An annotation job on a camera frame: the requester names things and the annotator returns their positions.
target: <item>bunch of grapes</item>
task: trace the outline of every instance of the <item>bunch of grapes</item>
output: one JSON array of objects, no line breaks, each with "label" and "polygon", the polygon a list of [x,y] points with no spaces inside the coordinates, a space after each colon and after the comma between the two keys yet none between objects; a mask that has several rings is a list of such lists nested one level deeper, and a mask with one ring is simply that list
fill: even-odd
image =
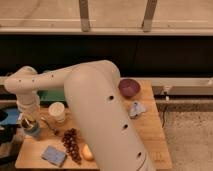
[{"label": "bunch of grapes", "polygon": [[79,154],[79,147],[77,144],[77,131],[72,128],[64,132],[64,137],[62,138],[66,152],[72,157],[72,160],[77,164],[81,164],[81,156]]}]

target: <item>paper cup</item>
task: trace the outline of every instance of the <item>paper cup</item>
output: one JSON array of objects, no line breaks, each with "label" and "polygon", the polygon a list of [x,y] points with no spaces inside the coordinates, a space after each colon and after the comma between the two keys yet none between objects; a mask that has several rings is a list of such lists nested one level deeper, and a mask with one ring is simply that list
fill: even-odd
[{"label": "paper cup", "polygon": [[52,116],[57,122],[62,123],[65,121],[65,107],[61,102],[52,103],[49,106],[49,114]]}]

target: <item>sponge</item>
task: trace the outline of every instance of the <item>sponge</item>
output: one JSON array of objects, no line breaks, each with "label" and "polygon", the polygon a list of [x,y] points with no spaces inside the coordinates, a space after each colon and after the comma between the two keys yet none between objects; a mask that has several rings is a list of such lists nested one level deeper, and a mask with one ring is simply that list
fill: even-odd
[{"label": "sponge", "polygon": [[64,163],[66,157],[66,153],[59,151],[52,146],[48,146],[42,154],[42,158],[44,160],[47,160],[58,167],[60,167]]}]

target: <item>wooden table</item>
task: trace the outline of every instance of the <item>wooden table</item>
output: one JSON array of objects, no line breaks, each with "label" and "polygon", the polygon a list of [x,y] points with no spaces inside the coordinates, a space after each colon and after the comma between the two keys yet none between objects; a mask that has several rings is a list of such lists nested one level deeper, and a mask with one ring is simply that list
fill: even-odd
[{"label": "wooden table", "polygon": [[[139,133],[143,143],[150,154],[151,159],[158,170],[168,170],[172,168],[171,158],[167,148],[167,143],[163,129],[161,127],[161,121],[159,118],[158,110],[155,104],[151,83],[149,81],[140,81],[141,93],[134,97],[134,99],[126,100],[123,98],[124,105],[128,110],[132,101],[139,100],[147,108],[147,112],[143,113],[138,119],[132,120],[137,132]],[[78,129],[77,125],[72,119],[72,114],[69,110],[66,110],[66,121],[60,125],[48,115],[46,108],[41,108],[40,114],[48,118],[49,122],[58,127],[60,130],[59,137],[56,137],[49,131],[44,123],[41,123],[41,139],[39,141],[34,140],[30,136],[26,136],[23,145],[21,147],[19,156],[16,161],[16,168],[34,168],[34,169],[54,169],[56,166],[48,163],[41,158],[42,153],[48,145],[52,145],[59,150],[65,151],[63,144],[61,143],[61,137],[63,132],[69,128]],[[80,135],[79,146],[82,148],[84,140]],[[70,157],[64,162],[63,169],[97,169],[95,162],[88,162],[83,160],[82,165],[74,163]]]}]

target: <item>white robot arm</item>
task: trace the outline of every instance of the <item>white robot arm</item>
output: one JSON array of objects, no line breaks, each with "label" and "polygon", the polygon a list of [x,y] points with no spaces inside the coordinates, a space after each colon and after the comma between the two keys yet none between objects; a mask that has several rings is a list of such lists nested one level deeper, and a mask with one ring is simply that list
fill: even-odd
[{"label": "white robot arm", "polygon": [[64,88],[67,104],[101,171],[155,171],[119,98],[120,73],[110,61],[37,74],[23,67],[5,81],[23,112],[39,105],[36,90]]}]

